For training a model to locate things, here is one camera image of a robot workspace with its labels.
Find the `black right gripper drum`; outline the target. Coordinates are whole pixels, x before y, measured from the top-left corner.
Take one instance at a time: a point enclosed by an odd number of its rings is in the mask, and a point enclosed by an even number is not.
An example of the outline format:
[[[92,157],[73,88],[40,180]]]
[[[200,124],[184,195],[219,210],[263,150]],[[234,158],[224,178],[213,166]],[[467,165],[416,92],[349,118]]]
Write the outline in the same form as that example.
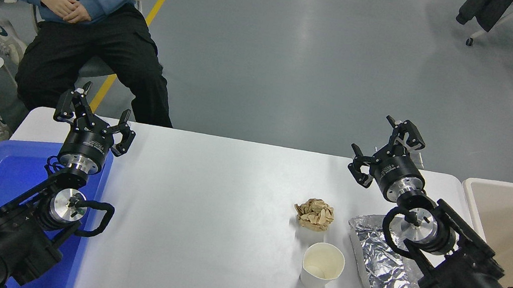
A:
[[[372,165],[371,175],[387,201],[397,202],[405,192],[424,190],[425,180],[411,157],[379,151],[374,158],[378,163]]]

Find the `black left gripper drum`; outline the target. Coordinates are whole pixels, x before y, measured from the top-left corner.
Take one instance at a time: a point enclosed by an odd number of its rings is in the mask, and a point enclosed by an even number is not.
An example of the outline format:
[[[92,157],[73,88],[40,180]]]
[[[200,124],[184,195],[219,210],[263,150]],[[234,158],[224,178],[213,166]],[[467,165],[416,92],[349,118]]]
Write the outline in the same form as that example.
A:
[[[101,120],[88,121],[86,118],[75,118],[68,136],[58,153],[62,164],[73,156],[88,158],[97,169],[103,167],[107,153],[111,149],[114,139],[112,134],[104,135],[108,123]]]

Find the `seated person's left hand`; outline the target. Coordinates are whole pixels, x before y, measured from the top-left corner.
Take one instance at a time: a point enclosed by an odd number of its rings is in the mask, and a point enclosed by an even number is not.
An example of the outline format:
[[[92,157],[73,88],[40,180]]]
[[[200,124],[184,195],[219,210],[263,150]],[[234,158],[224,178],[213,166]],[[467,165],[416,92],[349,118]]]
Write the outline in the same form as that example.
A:
[[[71,12],[63,17],[63,21],[69,24],[91,21],[91,16],[81,2],[75,2],[72,6],[73,8],[71,9]]]

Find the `seated person's right hand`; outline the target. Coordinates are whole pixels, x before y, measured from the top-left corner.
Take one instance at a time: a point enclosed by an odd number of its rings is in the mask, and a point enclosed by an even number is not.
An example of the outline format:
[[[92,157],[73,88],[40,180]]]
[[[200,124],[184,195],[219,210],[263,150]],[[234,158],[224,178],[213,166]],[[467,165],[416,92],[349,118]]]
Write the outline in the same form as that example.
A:
[[[40,0],[42,5],[58,15],[63,20],[79,17],[81,12],[77,0]]]

